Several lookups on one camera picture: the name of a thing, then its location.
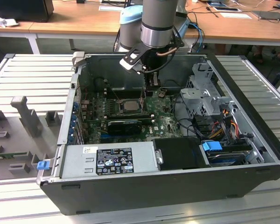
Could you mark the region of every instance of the power supply label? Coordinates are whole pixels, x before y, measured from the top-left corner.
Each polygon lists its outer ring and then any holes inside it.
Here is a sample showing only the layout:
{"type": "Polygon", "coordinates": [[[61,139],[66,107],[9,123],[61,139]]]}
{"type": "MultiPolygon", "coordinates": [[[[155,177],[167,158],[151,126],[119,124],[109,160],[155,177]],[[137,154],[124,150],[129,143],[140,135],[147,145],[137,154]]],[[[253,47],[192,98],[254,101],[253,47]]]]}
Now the power supply label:
{"type": "Polygon", "coordinates": [[[134,172],[131,148],[97,150],[97,175],[127,174],[134,172]]]}

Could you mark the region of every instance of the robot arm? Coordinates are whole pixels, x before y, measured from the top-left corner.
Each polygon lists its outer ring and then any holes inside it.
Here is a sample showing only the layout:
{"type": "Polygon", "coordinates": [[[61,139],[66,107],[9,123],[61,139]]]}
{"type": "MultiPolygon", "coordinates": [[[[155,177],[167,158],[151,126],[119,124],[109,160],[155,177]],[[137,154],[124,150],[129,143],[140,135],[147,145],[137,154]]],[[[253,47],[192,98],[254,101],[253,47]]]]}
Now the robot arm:
{"type": "MultiPolygon", "coordinates": [[[[183,46],[180,33],[182,28],[187,28],[189,24],[185,4],[186,0],[143,0],[143,14],[140,14],[142,20],[121,23],[121,49],[129,51],[120,64],[126,70],[133,69],[138,74],[143,73],[148,86],[159,86],[159,70],[164,68],[177,49],[183,46]]],[[[142,6],[126,8],[122,16],[133,14],[134,10],[139,13],[142,6]]]]}

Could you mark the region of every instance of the wooden desk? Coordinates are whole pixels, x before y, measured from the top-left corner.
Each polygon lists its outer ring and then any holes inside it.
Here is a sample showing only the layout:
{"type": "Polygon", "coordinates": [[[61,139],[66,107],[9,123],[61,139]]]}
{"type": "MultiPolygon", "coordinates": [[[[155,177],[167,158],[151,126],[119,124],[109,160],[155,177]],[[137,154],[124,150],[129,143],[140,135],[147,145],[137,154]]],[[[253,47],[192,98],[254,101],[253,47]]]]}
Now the wooden desk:
{"type": "MultiPolygon", "coordinates": [[[[261,3],[257,8],[253,8],[257,5],[257,0],[241,0],[241,4],[247,7],[236,6],[242,11],[264,10],[269,11],[273,9],[278,2],[277,1],[265,1],[261,3]]],[[[229,6],[235,6],[234,3],[229,3],[229,6]]],[[[192,3],[189,1],[187,10],[200,6],[206,6],[205,3],[192,3]]],[[[209,12],[205,7],[194,9],[191,12],[209,12]]],[[[224,18],[220,13],[216,13],[219,16],[217,18],[214,14],[199,14],[197,13],[197,19],[199,27],[205,33],[205,42],[213,43],[237,43],[247,44],[252,42],[259,42],[261,45],[280,45],[280,22],[273,23],[266,20],[258,20],[257,16],[253,13],[245,13],[252,19],[237,19],[237,18],[224,18]]],[[[193,13],[189,13],[189,17],[192,21],[195,20],[193,13]]],[[[197,32],[189,30],[185,38],[196,38],[197,32]]]]}
{"type": "MultiPolygon", "coordinates": [[[[264,1],[257,8],[261,0],[241,0],[241,4],[248,7],[238,7],[242,11],[272,10],[278,2],[264,1]]],[[[76,1],[63,2],[54,0],[54,13],[47,23],[20,22],[20,26],[13,28],[0,28],[0,36],[28,38],[33,53],[39,54],[38,38],[61,39],[95,39],[114,40],[119,29],[120,12],[99,11],[99,2],[86,2],[76,4],[76,1]]],[[[188,0],[187,9],[191,10],[205,3],[192,3],[188,0]]],[[[194,12],[208,12],[205,7],[194,9],[194,12]]],[[[245,13],[252,19],[224,18],[220,13],[197,13],[199,27],[205,32],[205,43],[227,43],[247,45],[275,45],[280,46],[280,22],[272,23],[265,20],[258,21],[252,13],[245,13]]],[[[193,13],[189,14],[195,21],[193,13]]],[[[197,31],[189,29],[185,35],[188,45],[197,38],[197,31]]]]}
{"type": "Polygon", "coordinates": [[[100,3],[53,1],[54,12],[49,22],[35,22],[31,33],[116,35],[120,12],[99,11],[100,3]]]}

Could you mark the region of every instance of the blue clip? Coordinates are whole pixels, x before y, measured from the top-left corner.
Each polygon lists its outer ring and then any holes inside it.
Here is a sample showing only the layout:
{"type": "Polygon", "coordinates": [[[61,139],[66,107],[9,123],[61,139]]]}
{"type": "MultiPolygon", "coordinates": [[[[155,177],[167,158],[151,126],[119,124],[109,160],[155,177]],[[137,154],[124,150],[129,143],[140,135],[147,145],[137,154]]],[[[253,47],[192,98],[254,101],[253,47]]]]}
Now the blue clip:
{"type": "Polygon", "coordinates": [[[39,161],[37,164],[38,170],[50,169],[50,161],[39,161]]]}
{"type": "Polygon", "coordinates": [[[223,150],[220,142],[218,142],[218,141],[207,141],[202,144],[202,147],[205,151],[223,150]]]}

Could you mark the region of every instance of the floor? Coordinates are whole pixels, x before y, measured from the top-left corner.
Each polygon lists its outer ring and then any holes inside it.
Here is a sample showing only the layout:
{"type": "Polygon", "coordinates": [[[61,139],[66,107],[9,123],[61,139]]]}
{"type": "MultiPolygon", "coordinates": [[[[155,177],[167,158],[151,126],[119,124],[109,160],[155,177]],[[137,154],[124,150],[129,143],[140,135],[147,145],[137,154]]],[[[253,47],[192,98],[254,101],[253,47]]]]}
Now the floor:
{"type": "MultiPolygon", "coordinates": [[[[89,53],[107,53],[112,52],[113,41],[101,40],[74,40],[76,49],[89,53]]],[[[38,45],[42,54],[72,54],[70,42],[67,39],[39,39],[38,45]]],[[[230,55],[244,55],[248,46],[233,45],[229,52],[230,55]]],[[[253,59],[253,53],[247,56],[254,66],[271,82],[275,74],[280,70],[280,63],[272,60],[272,50],[280,51],[279,47],[265,47],[263,52],[264,63],[259,64],[253,59]]],[[[202,53],[214,52],[214,45],[209,44],[202,53]]],[[[29,42],[26,38],[0,37],[0,61],[7,53],[32,54],[29,42]]]]}

